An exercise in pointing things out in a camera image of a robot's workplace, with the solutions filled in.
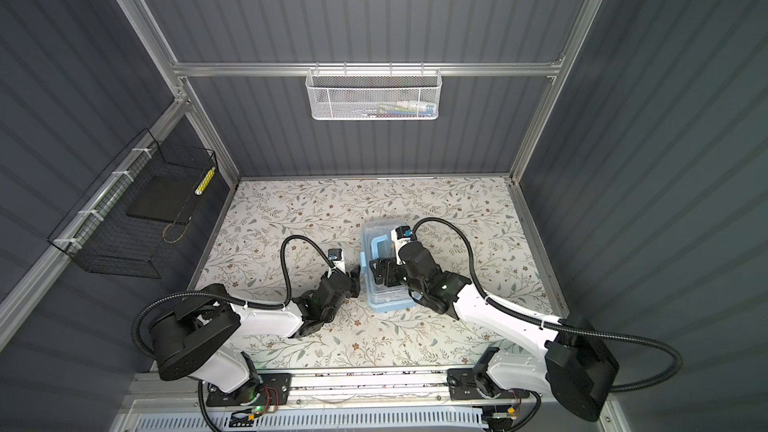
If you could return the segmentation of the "yellow green marker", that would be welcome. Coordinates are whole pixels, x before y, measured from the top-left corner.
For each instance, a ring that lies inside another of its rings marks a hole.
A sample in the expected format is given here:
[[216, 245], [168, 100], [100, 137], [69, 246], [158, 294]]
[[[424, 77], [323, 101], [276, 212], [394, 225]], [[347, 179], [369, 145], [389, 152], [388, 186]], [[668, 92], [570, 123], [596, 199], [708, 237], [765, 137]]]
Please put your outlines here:
[[211, 167], [206, 174], [202, 177], [196, 188], [194, 189], [194, 194], [196, 196], [202, 196], [209, 184], [211, 183], [212, 179], [214, 178], [216, 174], [216, 167]]

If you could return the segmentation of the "white ventilation grille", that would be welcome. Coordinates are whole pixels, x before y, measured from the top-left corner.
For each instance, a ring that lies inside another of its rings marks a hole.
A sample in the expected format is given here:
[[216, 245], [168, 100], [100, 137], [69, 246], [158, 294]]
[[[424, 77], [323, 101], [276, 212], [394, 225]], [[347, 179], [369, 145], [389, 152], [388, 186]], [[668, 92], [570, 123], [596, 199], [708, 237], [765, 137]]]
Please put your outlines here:
[[386, 429], [459, 428], [484, 430], [482, 411], [472, 407], [416, 407], [403, 409], [283, 410], [247, 419], [242, 413], [212, 412], [221, 431], [358, 431]]

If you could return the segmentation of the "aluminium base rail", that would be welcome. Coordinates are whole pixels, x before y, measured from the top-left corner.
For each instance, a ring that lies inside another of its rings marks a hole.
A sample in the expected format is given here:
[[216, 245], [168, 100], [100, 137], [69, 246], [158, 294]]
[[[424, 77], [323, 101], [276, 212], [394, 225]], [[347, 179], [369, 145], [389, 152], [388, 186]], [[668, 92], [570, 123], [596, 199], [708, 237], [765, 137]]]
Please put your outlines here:
[[[460, 365], [262, 370], [266, 387], [276, 389], [280, 410], [324, 407], [398, 407], [428, 405], [521, 404], [534, 401], [533, 360], [515, 355], [509, 392], [486, 397], [474, 386], [470, 367]], [[119, 411], [195, 412], [197, 382], [163, 381], [139, 373]]]

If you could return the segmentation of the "light blue plastic tool box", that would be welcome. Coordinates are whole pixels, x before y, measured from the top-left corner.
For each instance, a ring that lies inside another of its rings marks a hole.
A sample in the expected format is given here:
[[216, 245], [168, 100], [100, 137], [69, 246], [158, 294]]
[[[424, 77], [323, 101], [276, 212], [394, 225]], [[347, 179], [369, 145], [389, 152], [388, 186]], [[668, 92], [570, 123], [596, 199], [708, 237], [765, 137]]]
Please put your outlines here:
[[407, 224], [398, 218], [378, 218], [364, 222], [361, 229], [361, 273], [365, 278], [366, 298], [374, 313], [411, 308], [415, 302], [408, 288], [396, 277], [397, 258], [394, 230]]

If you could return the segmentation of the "pens in white basket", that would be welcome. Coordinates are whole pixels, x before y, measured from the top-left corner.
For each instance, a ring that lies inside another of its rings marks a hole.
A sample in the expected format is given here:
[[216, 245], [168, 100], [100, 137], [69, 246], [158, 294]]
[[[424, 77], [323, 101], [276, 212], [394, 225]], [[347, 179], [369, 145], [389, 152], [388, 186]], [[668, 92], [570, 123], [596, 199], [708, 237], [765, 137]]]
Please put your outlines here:
[[360, 109], [358, 113], [374, 118], [435, 118], [438, 116], [438, 106], [434, 102], [419, 100], [385, 102]]

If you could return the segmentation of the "black flat pad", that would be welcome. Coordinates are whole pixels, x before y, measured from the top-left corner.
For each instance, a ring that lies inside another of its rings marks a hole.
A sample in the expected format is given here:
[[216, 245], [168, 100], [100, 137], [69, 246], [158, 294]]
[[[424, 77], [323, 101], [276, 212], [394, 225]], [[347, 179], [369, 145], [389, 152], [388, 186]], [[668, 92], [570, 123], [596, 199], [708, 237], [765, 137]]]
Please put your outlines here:
[[194, 179], [155, 176], [130, 204], [126, 215], [167, 224], [187, 225], [202, 196], [196, 196]]

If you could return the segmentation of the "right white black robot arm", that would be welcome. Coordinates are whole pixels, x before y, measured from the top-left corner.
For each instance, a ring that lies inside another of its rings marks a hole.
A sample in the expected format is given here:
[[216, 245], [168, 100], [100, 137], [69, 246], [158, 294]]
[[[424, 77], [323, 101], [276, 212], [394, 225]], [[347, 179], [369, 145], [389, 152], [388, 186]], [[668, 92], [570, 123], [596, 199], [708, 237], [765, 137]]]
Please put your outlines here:
[[483, 298], [470, 278], [443, 270], [418, 241], [406, 243], [394, 257], [370, 260], [368, 269], [376, 284], [404, 286], [416, 303], [482, 326], [531, 355], [532, 362], [522, 366], [499, 348], [488, 348], [473, 369], [483, 395], [495, 397], [512, 389], [550, 393], [573, 415], [590, 422], [599, 419], [618, 361], [600, 338], [544, 327], [552, 322], [592, 331], [587, 320], [536, 313], [493, 294]]

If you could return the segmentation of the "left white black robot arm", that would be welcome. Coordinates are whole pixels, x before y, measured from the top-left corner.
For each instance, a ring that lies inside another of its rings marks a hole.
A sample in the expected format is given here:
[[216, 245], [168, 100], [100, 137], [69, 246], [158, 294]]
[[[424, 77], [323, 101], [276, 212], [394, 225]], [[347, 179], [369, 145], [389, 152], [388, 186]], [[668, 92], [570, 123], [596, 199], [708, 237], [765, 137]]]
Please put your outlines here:
[[159, 377], [191, 377], [214, 386], [228, 405], [264, 404], [266, 386], [252, 361], [230, 345], [235, 338], [269, 335], [301, 338], [331, 323], [348, 298], [359, 296], [361, 268], [342, 263], [321, 276], [317, 289], [277, 310], [251, 308], [199, 295], [183, 299], [149, 327]]

